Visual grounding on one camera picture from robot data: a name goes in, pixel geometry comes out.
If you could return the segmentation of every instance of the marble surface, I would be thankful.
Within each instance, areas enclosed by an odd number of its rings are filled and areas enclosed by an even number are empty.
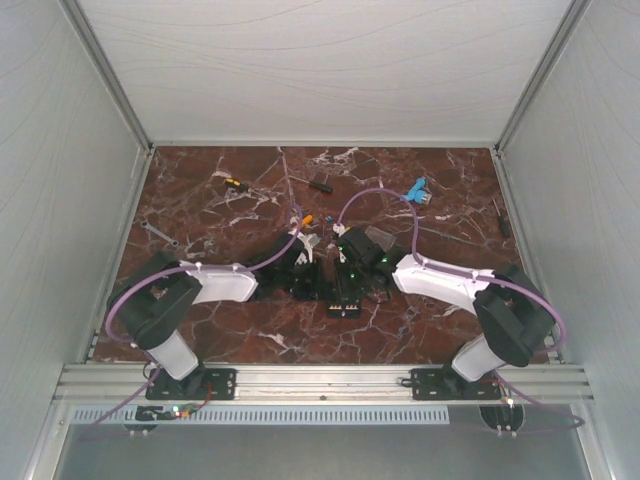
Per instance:
[[[228,190],[228,175],[250,184],[251,191]],[[328,183],[333,193],[290,176]],[[162,147],[152,161],[118,279],[162,249],[194,262],[241,262],[284,231],[291,201],[314,215],[306,231],[321,237],[316,252],[329,264],[337,249],[328,216],[337,219],[362,189],[406,193],[421,176],[433,199],[417,206],[420,253],[475,268],[520,261],[515,241],[504,239],[498,228],[491,199],[501,208],[504,203],[485,149]],[[345,219],[374,225],[409,246],[411,216],[396,199],[365,196]],[[142,228],[143,221],[179,245]],[[207,361],[375,364],[447,362],[480,329],[473,315],[416,295],[396,293],[380,305],[363,300],[361,318],[335,319],[325,316],[323,304],[295,303],[282,293],[260,303],[193,306],[180,331]],[[104,331],[93,358],[143,359]]]

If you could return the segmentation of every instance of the gray wrench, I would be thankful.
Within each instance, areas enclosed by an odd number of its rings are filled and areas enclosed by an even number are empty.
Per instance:
[[[149,222],[144,221],[144,222],[141,223],[141,225],[142,225],[142,228],[146,228],[150,232],[155,233],[160,238],[165,240],[167,243],[170,243],[172,246],[177,247],[178,245],[180,245],[177,240],[174,240],[173,238],[166,236],[164,233],[162,233],[156,227],[153,227],[153,226],[149,225]]]

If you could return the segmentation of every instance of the white wall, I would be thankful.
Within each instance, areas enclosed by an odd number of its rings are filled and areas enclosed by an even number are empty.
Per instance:
[[[640,3],[593,0],[506,162],[617,480],[640,471]]]
[[[60,367],[85,346],[137,154],[58,3],[0,2],[2,478],[22,478]]]
[[[81,0],[155,141],[495,142],[569,0]]]

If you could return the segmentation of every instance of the blue connector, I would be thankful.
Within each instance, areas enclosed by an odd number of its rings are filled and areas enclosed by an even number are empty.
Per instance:
[[[426,184],[427,181],[424,178],[419,178],[418,180],[416,180],[416,184],[411,187],[411,190],[409,190],[409,193],[407,193],[404,198],[406,198],[410,202],[422,203],[423,201],[426,201],[426,203],[429,203],[429,200],[431,200],[431,195],[429,195],[426,190],[422,190],[422,187],[424,187]]]

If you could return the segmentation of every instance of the black screwdriver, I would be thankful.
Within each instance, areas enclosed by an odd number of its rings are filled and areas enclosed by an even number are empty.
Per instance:
[[[498,208],[496,199],[492,198],[492,200],[493,200],[493,204],[496,206],[496,211],[498,212],[498,225],[500,226],[500,231],[502,232],[502,236],[504,238],[511,238],[511,229],[509,228],[509,224],[500,213],[500,209]]]
[[[300,182],[308,183],[309,186],[313,188],[317,188],[318,190],[322,190],[323,192],[331,193],[333,192],[333,187],[326,185],[320,182],[312,182],[310,180],[305,180],[304,178],[294,177],[293,175],[289,175],[289,178],[293,178],[294,180],[298,180]]]

